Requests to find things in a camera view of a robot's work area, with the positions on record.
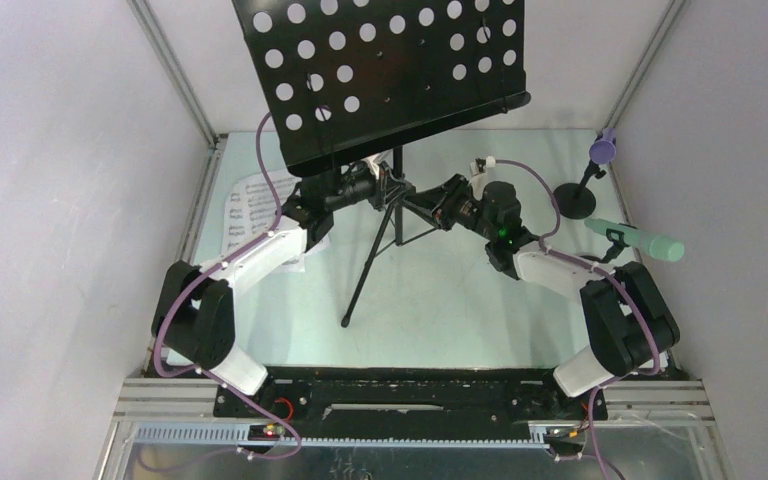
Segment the black music stand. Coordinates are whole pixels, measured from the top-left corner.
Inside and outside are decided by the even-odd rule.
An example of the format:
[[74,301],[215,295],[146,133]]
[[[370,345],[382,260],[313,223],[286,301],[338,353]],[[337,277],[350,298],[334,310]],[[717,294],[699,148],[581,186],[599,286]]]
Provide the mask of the black music stand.
[[531,99],[521,1],[237,1],[234,11],[300,180]]

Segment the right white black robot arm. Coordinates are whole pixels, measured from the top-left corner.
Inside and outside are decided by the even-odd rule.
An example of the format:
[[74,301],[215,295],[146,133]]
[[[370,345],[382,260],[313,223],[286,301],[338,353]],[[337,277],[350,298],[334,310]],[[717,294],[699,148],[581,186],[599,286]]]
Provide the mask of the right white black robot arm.
[[640,368],[659,368],[660,356],[680,329],[650,272],[639,262],[620,267],[557,250],[521,219],[513,185],[492,181],[481,197],[462,175],[405,196],[405,207],[441,229],[456,225],[486,240],[491,265],[515,279],[540,285],[582,308],[588,344],[558,365],[541,392],[545,411],[566,418],[584,392]]

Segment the white sheet music page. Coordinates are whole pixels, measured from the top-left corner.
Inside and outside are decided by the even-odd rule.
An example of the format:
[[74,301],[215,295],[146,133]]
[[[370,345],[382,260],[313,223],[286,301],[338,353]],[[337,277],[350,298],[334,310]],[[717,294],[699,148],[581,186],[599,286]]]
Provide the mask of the white sheet music page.
[[[292,194],[300,180],[286,169],[269,171],[268,176],[281,204]],[[236,250],[259,235],[273,222],[276,208],[262,173],[239,180],[225,202],[221,251]],[[330,237],[326,234],[309,252],[284,262],[274,273],[304,273],[306,257],[318,254],[329,247]]]

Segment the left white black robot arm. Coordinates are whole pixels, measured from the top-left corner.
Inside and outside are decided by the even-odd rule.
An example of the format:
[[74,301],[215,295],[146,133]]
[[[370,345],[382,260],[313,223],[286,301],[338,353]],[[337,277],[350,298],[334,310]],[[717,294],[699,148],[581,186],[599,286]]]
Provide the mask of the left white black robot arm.
[[301,179],[253,239],[201,265],[177,261],[168,268],[152,324],[155,348],[182,355],[184,372],[200,370],[236,389],[238,404],[250,415],[268,414],[276,390],[265,382],[266,367],[237,338],[236,295],[308,253],[333,227],[336,211],[367,201],[392,212],[413,190],[387,165],[372,162]]

